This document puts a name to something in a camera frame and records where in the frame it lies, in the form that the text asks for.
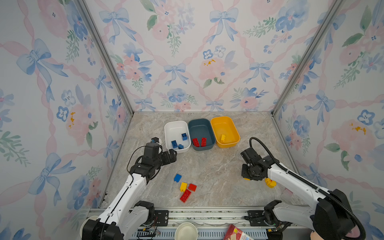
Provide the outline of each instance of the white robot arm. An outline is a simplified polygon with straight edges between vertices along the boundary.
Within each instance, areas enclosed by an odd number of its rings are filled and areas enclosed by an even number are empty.
[[[256,153],[251,144],[253,139],[266,149],[269,156],[262,158]],[[137,202],[138,197],[147,183],[157,175],[155,169],[175,162],[176,155],[172,149],[170,154],[163,152],[156,142],[147,143],[144,155],[140,157],[141,163],[138,163],[138,158],[130,170],[130,176],[110,206],[96,221],[89,220],[85,224],[82,240],[128,240],[141,225],[152,226],[154,205],[144,201]],[[365,239],[364,227],[352,213],[344,193],[337,189],[330,191],[293,173],[279,163],[268,148],[255,137],[250,139],[250,148],[241,152],[241,156],[247,163],[242,166],[242,177],[249,180],[268,177],[291,190],[309,205],[300,207],[274,200],[264,207],[262,217],[249,217],[247,220],[264,220],[270,225],[281,222],[296,223],[315,230],[324,240]],[[345,237],[355,225],[359,227],[360,237]]]
[[[153,203],[137,200],[160,168],[176,161],[177,152],[173,149],[163,151],[160,143],[161,140],[154,137],[146,144],[144,155],[131,167],[124,186],[112,203],[97,220],[86,222],[82,240],[128,240],[141,225],[154,224]]]

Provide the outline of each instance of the cable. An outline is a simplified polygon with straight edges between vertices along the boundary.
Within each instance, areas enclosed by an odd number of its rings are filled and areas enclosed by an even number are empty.
[[[327,193],[326,191],[324,191],[323,189],[318,189],[318,187],[316,185],[314,185],[313,183],[307,181],[306,179],[300,177],[299,175],[297,175],[296,173],[292,172],[292,171],[288,171],[287,168],[283,167],[279,160],[277,160],[273,155],[272,153],[269,151],[269,149],[266,147],[266,145],[258,138],[256,137],[251,137],[249,139],[249,146],[252,147],[252,139],[258,141],[262,146],[263,148],[266,150],[266,152],[268,153],[268,155],[272,158],[272,160],[274,161],[274,163],[279,167],[281,168],[282,170],[284,170],[285,172],[287,172],[289,175],[293,176],[294,178],[304,182],[306,185],[310,186],[311,188],[313,189],[316,189],[319,193],[323,194],[325,196],[325,198],[328,198],[330,199],[332,202],[334,202],[336,205],[338,205],[339,207],[341,207],[350,217],[351,217],[351,220],[357,225],[357,227],[359,228],[359,231],[360,231],[360,236],[359,237],[356,237],[356,238],[352,238],[352,237],[344,237],[343,239],[344,240],[364,240],[365,237],[366,237],[366,232],[365,232],[365,229],[364,229],[364,226],[361,224],[360,220],[353,214],[352,211],[350,211],[344,204],[342,204],[338,199],[336,199],[335,197],[333,197],[331,194]]]
[[[159,225],[157,225],[156,228],[155,228],[155,234],[154,234],[154,236],[156,236],[156,230],[157,230],[157,227],[158,227],[158,226],[159,226]]]
[[[129,162],[128,162],[128,164],[127,164],[127,172],[128,172],[129,175],[131,175],[131,177],[132,177],[132,181],[131,181],[131,183],[129,184],[129,186],[131,186],[131,184],[133,183],[133,176],[132,176],[132,174],[128,171],[128,166],[129,166],[129,163],[131,162],[131,159],[132,159],[132,157],[133,157],[133,154],[134,154],[139,148],[142,148],[142,147],[145,147],[145,146],[138,147],[138,148],[132,153],[131,158],[129,159]],[[119,199],[119,201],[117,202],[117,204],[115,205],[115,207],[112,209],[111,213],[115,210],[115,208],[116,208],[116,206],[119,204],[120,200],[121,200],[121,198]],[[105,220],[105,222],[104,222],[104,224],[103,224],[103,227],[102,227],[102,229],[101,229],[100,240],[101,240],[101,238],[103,237],[103,231],[104,231],[105,223],[108,221],[108,218],[109,218],[109,216],[107,217],[107,220]]]
[[[280,230],[275,231],[275,232],[282,232],[282,231],[284,231],[287,227],[289,227],[291,224],[292,224],[291,222],[285,222],[284,226],[283,226]]]
[[[128,171],[128,166],[129,166],[129,163],[131,162],[131,159],[132,159],[132,157],[133,157],[133,154],[138,150],[138,149],[140,149],[140,148],[142,148],[142,147],[145,147],[145,146],[141,146],[141,147],[138,147],[138,148],[136,148],[136,150],[132,153],[132,155],[131,155],[131,157],[130,157],[130,159],[129,159],[129,162],[128,162],[128,164],[127,164],[127,172],[130,174],[130,172]]]
[[[159,156],[161,156],[161,154],[163,154],[163,147],[162,147],[161,145],[159,145],[159,147],[160,147],[160,149],[161,149],[161,152],[159,153]],[[143,157],[143,156],[138,157],[138,158],[136,159],[136,162],[135,162],[135,163],[138,163],[138,162],[140,161],[140,159],[142,159],[142,157]],[[150,178],[149,181],[152,180],[152,179],[154,179],[154,178],[157,176],[157,174],[160,172],[160,169],[161,169],[161,165],[159,166],[159,170],[157,171],[157,173],[155,173],[155,175],[154,175],[152,178]]]
[[[265,217],[265,216],[263,216],[263,217],[250,217],[250,216],[244,216],[244,219],[247,220],[247,221],[251,221],[251,220],[259,221],[259,220],[264,220],[264,219],[266,219],[266,217]]]

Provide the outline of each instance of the floral wallpaper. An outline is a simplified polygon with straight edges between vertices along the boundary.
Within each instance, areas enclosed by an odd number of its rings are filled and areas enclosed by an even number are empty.
[[[130,116],[73,1],[2,1],[0,19],[0,239],[75,239]]]
[[[380,240],[384,239],[383,10],[383,0],[345,1],[277,115],[301,174],[320,186],[343,191],[365,227],[366,239]],[[352,237],[358,235],[357,229],[352,230]]]
[[[271,111],[332,0],[86,3],[134,111]]]

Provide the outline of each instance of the blue bow pattern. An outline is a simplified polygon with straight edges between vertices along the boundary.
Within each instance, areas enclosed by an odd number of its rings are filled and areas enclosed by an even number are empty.
[[[283,104],[282,106],[281,106],[281,111],[280,111],[280,113],[279,113],[279,121],[280,121],[280,119],[282,119],[283,118],[283,112],[285,112],[285,110],[287,110],[287,104]]]
[[[327,187],[327,182],[320,176],[320,173],[317,172],[317,167],[314,163],[310,164],[310,170],[311,174],[306,174],[305,172],[301,171],[301,175],[308,178],[308,180],[311,180],[313,183],[319,185],[320,187]]]
[[[209,14],[209,19],[211,20],[211,23],[215,23],[217,21],[220,21],[217,25],[217,32],[215,35],[212,35],[208,38],[207,42],[212,44],[212,41],[215,39],[217,35],[220,35],[221,32],[223,31],[223,20],[225,29],[227,31],[227,34],[229,38],[233,41],[233,35],[237,33],[233,28],[229,26],[229,23],[227,21],[230,21],[232,23],[236,22],[237,20],[237,15],[239,14],[239,10],[237,8],[232,8],[228,12],[220,12],[220,11],[212,11]]]
[[[266,78],[269,77],[268,74],[264,73],[264,69],[265,70],[269,70],[271,69],[272,67],[272,64],[273,62],[272,61],[268,61],[266,63],[251,63],[249,65],[249,69],[250,70],[256,70],[255,73],[253,74],[253,76],[251,78],[248,78],[244,81],[244,83],[248,83],[252,78],[255,78],[259,75],[259,72],[260,72],[260,75],[262,77],[262,79],[264,80],[264,82],[266,82]]]
[[[47,160],[45,162],[45,168],[41,171],[40,176],[35,178],[31,184],[31,186],[28,189],[28,192],[32,195],[38,195],[40,194],[45,186],[45,181],[47,181],[49,184],[54,186],[56,188],[55,195],[53,197],[53,205],[56,206],[56,203],[58,200],[61,200],[60,194],[59,194],[59,185],[60,180],[57,177],[48,176],[50,174],[62,174],[66,172],[70,172],[76,167],[71,167],[72,160],[67,163],[65,166],[54,170],[61,162],[61,158],[56,153],[51,153],[48,155]]]
[[[152,111],[155,111],[155,107],[152,107],[150,104],[152,104],[152,99],[151,98],[146,98],[146,99],[134,99],[133,100],[136,104],[141,104],[141,109],[139,111],[142,111],[146,107],[149,108]]]
[[[49,51],[47,45],[43,42],[43,40],[38,38],[35,40],[34,49],[29,54],[21,55],[16,61],[16,64],[19,66],[19,68],[28,75],[32,75],[33,72],[35,71],[35,67],[37,66],[37,69],[39,69],[39,72],[43,75],[43,77],[48,83],[48,87],[45,92],[47,102],[49,102],[50,99],[52,100],[55,100],[55,99],[53,98],[53,94],[51,90],[52,77],[44,66],[46,66],[47,68],[49,68],[50,70],[54,71],[55,73],[61,76],[68,77],[67,74],[62,72],[63,70],[62,64],[60,65],[52,64],[43,60],[50,57],[51,57],[51,52]]]
[[[103,89],[104,91],[104,104],[107,103],[107,89],[105,88],[106,86],[109,87],[109,88],[113,88],[111,86],[111,81],[109,82],[106,82],[105,79],[107,78],[107,75],[105,75],[105,71],[104,69],[100,69],[100,75],[98,78],[95,79],[95,86],[97,87],[97,89],[100,89],[100,87]]]
[[[305,110],[306,111],[309,109],[317,110],[318,108],[320,108],[319,114],[317,115],[317,125],[319,125],[320,120],[324,122],[324,115],[323,115],[324,107],[325,107],[325,110],[329,112],[335,107],[336,103],[334,100],[328,99],[325,96],[325,93],[323,90],[319,90],[316,93],[316,98],[319,99],[320,101],[313,107],[305,106]]]
[[[104,150],[104,157],[105,157],[105,158],[107,158],[108,155],[111,155],[111,166],[113,166],[113,163],[114,163],[114,161],[113,161],[113,151],[112,151],[112,149],[116,149],[116,148],[119,147],[117,141],[116,141],[114,144],[112,144],[112,143],[113,143],[113,138],[112,138],[112,136],[109,136],[109,137],[108,137],[108,144],[107,144],[107,147],[106,147],[105,150]]]
[[[182,73],[185,73],[185,64],[184,63],[180,63],[179,65],[177,66],[171,66],[171,65],[167,65],[167,66],[164,66],[164,71],[166,73],[170,73],[172,72],[172,79],[167,81],[165,83],[165,85],[170,85],[170,83],[176,79],[176,74],[179,76],[180,80],[183,81],[183,83],[187,84],[186,80],[188,80],[189,78],[187,77],[184,77],[183,75],[181,75],[180,72]]]
[[[122,21],[125,23],[129,23],[128,12],[125,8],[120,8],[117,12],[111,12],[111,13],[109,13],[108,11],[101,11],[99,12],[99,15],[101,17],[101,20],[105,23],[109,23],[110,21],[112,21],[112,26],[113,26],[113,29],[115,30],[115,35],[109,38],[110,43],[113,43],[113,45],[115,44],[116,36],[120,34],[119,26],[131,39],[136,41],[135,37],[133,36],[134,34],[136,34],[136,32],[127,28],[120,22]]]
[[[325,15],[326,15],[326,12],[320,14],[319,19],[317,20],[318,24],[322,24],[322,22],[324,21]],[[339,16],[337,16],[335,18],[334,22],[332,23],[333,28],[335,30],[339,29],[339,27],[344,22],[344,20],[345,20],[345,14],[340,14]],[[332,35],[331,35],[331,29],[329,29],[327,36],[325,37],[324,51],[327,50],[327,46],[329,43],[333,43]]]
[[[224,109],[222,109],[221,107],[219,106],[222,106],[224,103],[224,100],[218,100],[218,101],[206,101],[206,105],[207,106],[211,106],[211,110],[210,111],[213,111],[215,108],[221,112],[221,111],[224,111]]]

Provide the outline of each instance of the blue lego brick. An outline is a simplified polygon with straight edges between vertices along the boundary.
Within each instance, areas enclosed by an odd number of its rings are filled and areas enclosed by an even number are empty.
[[[180,182],[180,179],[181,179],[181,175],[176,174],[176,176],[175,176],[175,178],[173,179],[173,181],[175,181],[175,182]]]
[[[173,148],[177,148],[176,140],[172,141],[172,147],[173,147]]]

